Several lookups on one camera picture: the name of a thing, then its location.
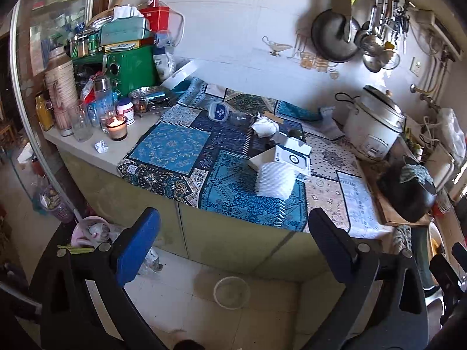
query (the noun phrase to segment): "tiled floor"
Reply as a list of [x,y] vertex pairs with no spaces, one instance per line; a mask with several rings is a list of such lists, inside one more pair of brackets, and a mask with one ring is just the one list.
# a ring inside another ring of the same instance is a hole
[[[30,180],[28,171],[22,171]],[[0,201],[13,229],[12,240],[28,279],[59,222],[34,212],[10,164],[0,165]],[[137,276],[125,290],[158,337],[171,349],[175,330],[207,350],[286,350],[292,347],[299,286],[296,283],[243,277],[251,289],[248,305],[239,310],[219,307],[213,298],[215,283],[232,273],[223,272],[166,251],[158,251],[160,273]],[[119,337],[94,282],[89,290],[109,334]]]

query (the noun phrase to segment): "tablecloth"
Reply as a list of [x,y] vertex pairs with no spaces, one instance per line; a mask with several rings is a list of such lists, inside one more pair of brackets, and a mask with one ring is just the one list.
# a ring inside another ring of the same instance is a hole
[[[209,119],[213,101],[247,114],[243,126]],[[296,181],[286,201],[255,194],[256,172],[247,159],[269,139],[251,129],[256,113],[283,119],[281,132],[298,129],[312,147],[311,176]],[[330,118],[332,108],[310,112],[288,102],[244,94],[193,78],[178,103],[163,114],[119,162],[129,183],[183,204],[261,225],[308,231],[308,214],[321,207],[354,237],[375,238],[381,226],[349,140]]]

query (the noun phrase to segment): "screw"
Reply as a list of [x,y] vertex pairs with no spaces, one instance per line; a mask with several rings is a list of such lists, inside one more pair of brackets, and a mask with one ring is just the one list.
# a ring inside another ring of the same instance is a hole
[[371,250],[370,246],[364,243],[358,244],[357,249],[361,252],[370,252]]
[[66,249],[58,249],[57,256],[59,258],[64,257],[66,255]]
[[412,252],[407,249],[402,249],[402,255],[405,256],[406,258],[412,258]]
[[110,247],[111,247],[110,243],[104,242],[99,245],[98,249],[99,251],[106,252],[110,250]]

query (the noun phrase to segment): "wooden cutting board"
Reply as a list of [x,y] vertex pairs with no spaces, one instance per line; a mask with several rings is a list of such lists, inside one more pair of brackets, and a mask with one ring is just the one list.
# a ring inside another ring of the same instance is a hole
[[368,187],[373,196],[373,201],[379,211],[380,218],[384,225],[389,226],[399,226],[399,225],[408,225],[408,226],[428,226],[431,221],[431,217],[425,214],[421,219],[416,223],[411,223],[401,217],[399,213],[391,206],[391,203],[384,197],[377,185],[377,179],[379,172],[376,170],[376,166],[373,164],[360,161],[361,169],[365,174],[367,179]]

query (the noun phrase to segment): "green appliance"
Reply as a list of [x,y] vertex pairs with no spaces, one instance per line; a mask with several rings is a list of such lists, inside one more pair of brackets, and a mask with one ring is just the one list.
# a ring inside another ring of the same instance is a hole
[[152,46],[111,52],[107,55],[106,65],[106,75],[119,98],[138,88],[160,84],[152,59]]

